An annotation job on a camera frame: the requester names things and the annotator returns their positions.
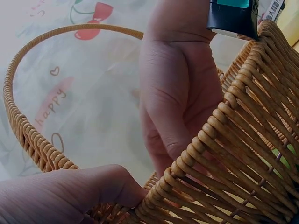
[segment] green cherry stem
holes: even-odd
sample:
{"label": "green cherry stem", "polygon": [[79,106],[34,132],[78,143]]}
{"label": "green cherry stem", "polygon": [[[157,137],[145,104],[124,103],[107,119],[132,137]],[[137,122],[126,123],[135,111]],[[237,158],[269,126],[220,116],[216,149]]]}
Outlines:
{"label": "green cherry stem", "polygon": [[92,12],[92,13],[83,13],[83,12],[80,12],[80,11],[78,11],[75,7],[74,7],[74,5],[72,5],[72,7],[71,7],[71,12],[70,12],[70,21],[71,21],[71,23],[73,24],[73,25],[75,25],[76,23],[74,22],[74,20],[73,20],[73,18],[72,18],[72,12],[73,11],[75,11],[76,13],[78,13],[78,14],[94,14],[95,12]]}
{"label": "green cherry stem", "polygon": [[72,10],[74,10],[76,13],[79,13],[79,14],[94,14],[95,13],[95,12],[92,12],[92,13],[79,12],[74,6],[72,6]]}

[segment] woven rattan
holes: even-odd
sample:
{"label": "woven rattan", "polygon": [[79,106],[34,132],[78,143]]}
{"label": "woven rattan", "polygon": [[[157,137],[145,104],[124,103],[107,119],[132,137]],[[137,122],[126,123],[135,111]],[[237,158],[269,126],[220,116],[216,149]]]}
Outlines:
{"label": "woven rattan", "polygon": [[[11,127],[43,172],[78,167],[20,112],[14,103],[13,78],[21,59],[35,45],[54,35],[87,28],[112,30],[138,39],[143,36],[138,31],[99,24],[58,28],[24,46],[7,70],[4,100]],[[218,72],[223,102],[164,176],[158,180],[154,173],[148,180],[144,187],[149,193],[142,203],[135,209],[99,204],[88,212],[91,217],[112,224],[285,224],[293,218],[299,206],[299,54],[273,22],[264,21],[259,41],[247,42],[228,72]],[[275,156],[273,149],[280,153]],[[205,151],[228,171],[209,163],[202,156]],[[280,161],[282,156],[289,168]],[[197,163],[216,178],[193,169]]]}

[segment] hand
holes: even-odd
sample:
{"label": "hand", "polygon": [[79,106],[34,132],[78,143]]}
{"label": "hand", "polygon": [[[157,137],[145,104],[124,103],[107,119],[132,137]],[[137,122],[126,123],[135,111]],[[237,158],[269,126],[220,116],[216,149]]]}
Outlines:
{"label": "hand", "polygon": [[117,165],[58,170],[0,182],[0,223],[93,223],[99,203],[135,207],[147,191]]}
{"label": "hand", "polygon": [[[161,177],[196,136],[223,94],[206,29],[210,0],[160,0],[140,57],[146,148]],[[206,158],[222,166],[210,154]],[[206,174],[198,166],[197,170]]]}

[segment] barcode label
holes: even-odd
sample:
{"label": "barcode label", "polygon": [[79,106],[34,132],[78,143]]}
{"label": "barcode label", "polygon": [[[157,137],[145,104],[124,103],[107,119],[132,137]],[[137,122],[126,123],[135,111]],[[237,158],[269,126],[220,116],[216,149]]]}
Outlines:
{"label": "barcode label", "polygon": [[272,3],[270,4],[268,10],[265,12],[263,19],[269,19],[272,21],[275,21],[280,8],[283,5],[284,0],[273,0]]}

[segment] teal label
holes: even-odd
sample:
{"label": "teal label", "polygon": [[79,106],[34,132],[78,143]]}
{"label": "teal label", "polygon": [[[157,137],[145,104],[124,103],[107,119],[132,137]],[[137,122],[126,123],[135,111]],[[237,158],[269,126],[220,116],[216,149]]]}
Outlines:
{"label": "teal label", "polygon": [[248,8],[249,0],[217,0],[220,5],[233,6],[237,8]]}

